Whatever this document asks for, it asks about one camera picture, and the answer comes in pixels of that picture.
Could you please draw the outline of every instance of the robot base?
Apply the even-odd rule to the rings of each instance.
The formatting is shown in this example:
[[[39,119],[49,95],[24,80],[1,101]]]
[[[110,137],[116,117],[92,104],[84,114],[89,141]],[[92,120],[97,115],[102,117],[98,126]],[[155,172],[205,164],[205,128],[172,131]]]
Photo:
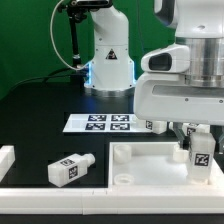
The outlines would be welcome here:
[[[85,93],[101,96],[101,97],[123,97],[123,96],[130,96],[134,95],[135,87],[131,87],[125,90],[117,90],[117,91],[106,91],[106,90],[98,90],[90,87],[85,86]]]

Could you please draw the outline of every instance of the white container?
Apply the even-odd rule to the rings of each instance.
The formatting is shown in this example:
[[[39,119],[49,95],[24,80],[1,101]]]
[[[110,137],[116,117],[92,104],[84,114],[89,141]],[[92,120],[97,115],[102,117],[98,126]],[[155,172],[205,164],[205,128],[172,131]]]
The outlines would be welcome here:
[[[95,163],[92,154],[71,155],[48,166],[48,179],[52,184],[62,187],[87,174],[87,168]]]

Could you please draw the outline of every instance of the sticker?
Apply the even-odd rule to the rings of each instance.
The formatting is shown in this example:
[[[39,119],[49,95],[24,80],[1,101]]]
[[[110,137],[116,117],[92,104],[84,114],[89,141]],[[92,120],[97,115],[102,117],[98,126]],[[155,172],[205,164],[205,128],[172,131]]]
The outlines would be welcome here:
[[[209,164],[209,154],[198,154],[195,156],[195,166],[208,166]]]
[[[72,178],[78,176],[78,166],[74,166],[74,167],[70,168],[68,170],[68,172],[69,172],[69,179],[72,179]]]
[[[88,121],[106,121],[106,115],[89,115]]]
[[[187,136],[191,136],[193,132],[196,132],[195,128],[187,128]]]
[[[74,161],[70,160],[70,159],[66,159],[62,162],[60,162],[62,165],[64,166],[70,166],[71,164],[75,163]]]
[[[87,123],[86,131],[102,131],[105,130],[105,123]]]
[[[152,121],[146,121],[146,128],[152,130],[153,123]]]
[[[128,123],[112,123],[110,126],[112,131],[130,131],[130,124]]]
[[[107,60],[117,60],[117,56],[116,54],[114,53],[114,50],[111,49],[109,54],[107,55],[106,57]]]
[[[112,115],[111,121],[129,121],[129,115]]]

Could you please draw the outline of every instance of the white block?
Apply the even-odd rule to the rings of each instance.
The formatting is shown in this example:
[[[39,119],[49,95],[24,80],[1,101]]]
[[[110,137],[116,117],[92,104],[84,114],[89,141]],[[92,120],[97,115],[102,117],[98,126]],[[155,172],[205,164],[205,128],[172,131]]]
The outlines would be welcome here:
[[[215,139],[211,133],[192,133],[191,148],[198,152],[214,153]]]
[[[0,182],[15,161],[14,146],[3,146],[0,149]]]
[[[92,154],[80,156],[71,155],[48,166],[49,182],[58,187],[62,187],[73,180],[76,180],[87,174],[87,168],[95,163]]]
[[[187,163],[188,180],[191,183],[208,183],[214,151],[215,140],[211,133],[192,133]]]
[[[169,129],[173,131],[173,122],[169,123]],[[210,133],[210,125],[183,123],[182,131],[185,136],[191,136],[192,133]]]
[[[155,134],[162,134],[167,130],[166,121],[146,121],[146,128],[151,129]]]
[[[174,146],[173,160],[178,163],[185,163],[189,158],[189,151],[180,148],[179,145]]]

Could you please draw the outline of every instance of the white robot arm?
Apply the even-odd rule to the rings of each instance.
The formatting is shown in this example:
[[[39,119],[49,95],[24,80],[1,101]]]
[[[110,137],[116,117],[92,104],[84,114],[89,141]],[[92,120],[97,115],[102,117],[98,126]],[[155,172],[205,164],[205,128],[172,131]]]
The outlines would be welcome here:
[[[127,17],[114,8],[112,0],[71,0],[67,8],[75,14],[75,22],[85,19],[84,13],[89,11],[94,23],[95,55],[88,63],[86,92],[104,97],[133,94],[135,74],[129,57]]]

